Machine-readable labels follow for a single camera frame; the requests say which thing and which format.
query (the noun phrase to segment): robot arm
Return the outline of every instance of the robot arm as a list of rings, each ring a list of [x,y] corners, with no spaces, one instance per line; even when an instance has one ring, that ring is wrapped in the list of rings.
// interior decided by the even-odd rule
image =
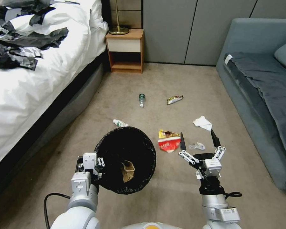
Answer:
[[[220,177],[219,172],[222,168],[220,160],[224,155],[226,148],[220,146],[219,139],[216,137],[213,130],[211,130],[211,133],[214,146],[216,147],[214,153],[189,156],[189,153],[186,152],[183,134],[181,133],[181,151],[179,152],[179,155],[189,162],[189,165],[198,170],[196,176],[197,179],[201,181],[199,192],[202,195],[202,209],[208,219],[208,225],[213,225],[214,223],[216,225],[237,223],[240,221],[238,211],[235,207],[229,206],[226,199],[229,196],[240,197],[242,194],[239,192],[226,193],[224,188],[220,185],[218,180]]]
[[[229,196],[240,197],[241,193],[225,193],[218,178],[222,165],[220,160],[226,150],[220,146],[219,139],[211,130],[214,153],[190,155],[186,151],[185,141],[181,133],[179,155],[190,166],[197,169],[196,176],[201,182],[199,192],[202,195],[202,209],[207,218],[207,224],[203,229],[241,229],[236,222],[240,221],[238,211],[229,206],[226,198]],[[98,205],[98,180],[102,177],[102,169],[105,163],[103,158],[97,157],[96,152],[85,153],[78,158],[75,174],[71,179],[72,196],[67,211],[56,218],[51,229],[100,229],[100,223],[95,218]],[[47,229],[50,229],[45,198],[45,219]],[[126,226],[123,229],[180,229],[163,223],[138,223]]]
[[[71,179],[72,196],[67,211],[56,218],[51,229],[100,228],[95,218],[99,201],[97,180],[102,177],[100,171],[104,166],[103,158],[97,157],[96,152],[85,153],[78,158],[76,172]]]

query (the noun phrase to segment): gray blanket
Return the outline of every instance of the gray blanket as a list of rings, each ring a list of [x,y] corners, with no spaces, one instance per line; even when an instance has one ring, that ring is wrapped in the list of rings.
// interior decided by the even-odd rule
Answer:
[[[231,55],[231,61],[265,101],[286,150],[286,69],[269,54]]]

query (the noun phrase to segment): gray sofa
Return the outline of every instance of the gray sofa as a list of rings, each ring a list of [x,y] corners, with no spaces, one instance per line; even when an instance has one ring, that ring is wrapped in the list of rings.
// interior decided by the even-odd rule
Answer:
[[[258,56],[265,62],[268,58],[270,67],[276,65],[282,68],[280,71],[286,73],[286,69],[278,62],[275,63],[276,60],[273,58],[274,52],[284,44],[286,44],[286,19],[237,18],[231,23],[216,65],[217,72],[266,168],[276,186],[282,190],[286,190],[286,145],[280,138],[270,113],[262,114],[265,111],[263,106],[267,107],[261,102],[261,98],[258,98],[257,90],[244,89],[244,85],[250,81],[250,76],[242,84],[238,76],[240,73],[235,71],[236,67],[232,61],[230,64],[225,64],[225,57],[230,53],[243,52],[249,54],[250,60]]]

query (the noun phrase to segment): brass lamp base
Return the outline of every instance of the brass lamp base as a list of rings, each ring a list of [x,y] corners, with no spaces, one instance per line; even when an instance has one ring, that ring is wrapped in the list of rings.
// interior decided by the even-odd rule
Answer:
[[[119,26],[120,28],[118,27],[113,27],[109,30],[109,33],[112,34],[112,35],[123,35],[123,34],[127,34],[129,33],[129,29],[128,28],[125,28],[125,27],[122,27],[122,26]]]

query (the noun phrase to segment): lamp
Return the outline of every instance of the lamp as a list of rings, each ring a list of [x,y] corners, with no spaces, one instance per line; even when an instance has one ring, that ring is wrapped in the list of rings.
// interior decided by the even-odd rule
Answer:
[[[110,34],[113,34],[113,35],[123,35],[123,34],[127,34],[129,33],[129,29],[128,28],[125,28],[125,27],[122,27],[120,26],[119,24],[119,14],[118,14],[118,0],[115,0],[115,11],[117,13],[117,27],[113,27],[112,29],[109,30],[109,33]]]

